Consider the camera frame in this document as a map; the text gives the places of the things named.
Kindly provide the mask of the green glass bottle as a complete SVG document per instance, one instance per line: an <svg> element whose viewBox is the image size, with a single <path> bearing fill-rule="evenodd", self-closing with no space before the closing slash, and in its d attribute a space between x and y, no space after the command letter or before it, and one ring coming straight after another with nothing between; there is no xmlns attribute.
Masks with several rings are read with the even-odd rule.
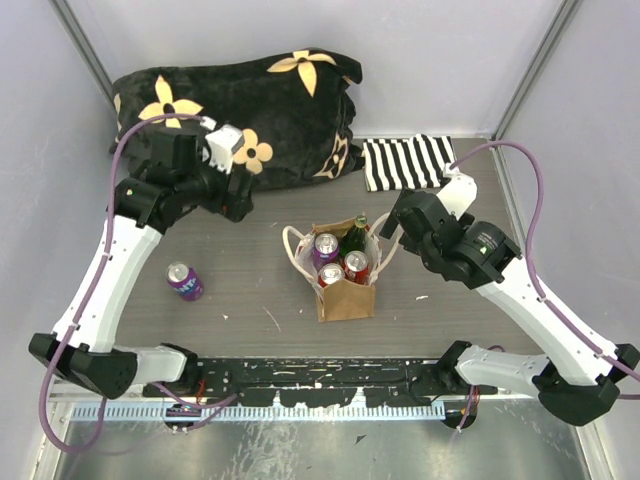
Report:
<svg viewBox="0 0 640 480"><path fill-rule="evenodd" d="M343 236L340 242L340 255L346 257L352 251L364 252L367 243L367 217L358 215L355 217L353 225Z"/></svg>

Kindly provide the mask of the watermelon print canvas bag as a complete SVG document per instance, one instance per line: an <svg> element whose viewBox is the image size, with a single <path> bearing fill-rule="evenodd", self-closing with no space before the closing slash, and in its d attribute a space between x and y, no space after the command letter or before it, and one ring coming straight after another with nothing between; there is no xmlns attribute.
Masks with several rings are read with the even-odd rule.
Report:
<svg viewBox="0 0 640 480"><path fill-rule="evenodd" d="M339 280L328 286L321 286L318 270L313 265L312 250L315 238L320 234L332 234L341 240L355 224L351 218L342 222L317 225L303 234L293 226L282 230L282 243L291 265L311 285L316 296L316 308L320 323L371 318L375 315L376 282L393 259L399 247L401 234L397 234L390 250L383 252L380 240L382 226L389 219L389 213L378 217L365 228L365 253L370 261L369 273L364 284L349 279Z"/></svg>

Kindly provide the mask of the red cola can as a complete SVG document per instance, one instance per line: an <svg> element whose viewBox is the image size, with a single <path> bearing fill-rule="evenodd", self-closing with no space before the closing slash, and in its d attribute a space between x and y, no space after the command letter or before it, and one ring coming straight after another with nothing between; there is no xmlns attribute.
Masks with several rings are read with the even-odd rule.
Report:
<svg viewBox="0 0 640 480"><path fill-rule="evenodd" d="M318 284L321 288L333 285L344 279L343 267L338 263L327 263L318 272Z"/></svg>
<svg viewBox="0 0 640 480"><path fill-rule="evenodd" d="M344 276L347 280L365 285L369 277L368 256L359 250L353 250L344 257Z"/></svg>

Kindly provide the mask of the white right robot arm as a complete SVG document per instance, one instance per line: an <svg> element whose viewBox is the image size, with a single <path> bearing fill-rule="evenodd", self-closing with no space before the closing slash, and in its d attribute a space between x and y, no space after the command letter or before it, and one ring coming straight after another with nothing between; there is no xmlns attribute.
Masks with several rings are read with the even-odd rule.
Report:
<svg viewBox="0 0 640 480"><path fill-rule="evenodd" d="M621 399L617 384L638 365L638 349L602 338L555 296L538 293L520 248L499 227L456 210L443 193L403 190L381 235L395 231L428 271L496 305L542 351L519 355L456 341L434 368L444 390L491 386L525 394L573 426L601 417Z"/></svg>

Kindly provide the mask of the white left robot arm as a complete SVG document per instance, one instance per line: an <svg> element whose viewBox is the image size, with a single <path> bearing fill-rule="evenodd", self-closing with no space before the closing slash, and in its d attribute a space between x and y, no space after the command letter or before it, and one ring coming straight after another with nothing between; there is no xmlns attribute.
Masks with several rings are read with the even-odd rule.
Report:
<svg viewBox="0 0 640 480"><path fill-rule="evenodd" d="M115 344L133 286L167 229L201 207L232 222L253 208L252 174L234 162L241 130L224 125L201 136L161 128L151 157L120 181L96 254L70 306L51 333L33 335L28 350L50 375L108 399L133 385L164 382L178 396L200 384L195 353L170 344Z"/></svg>

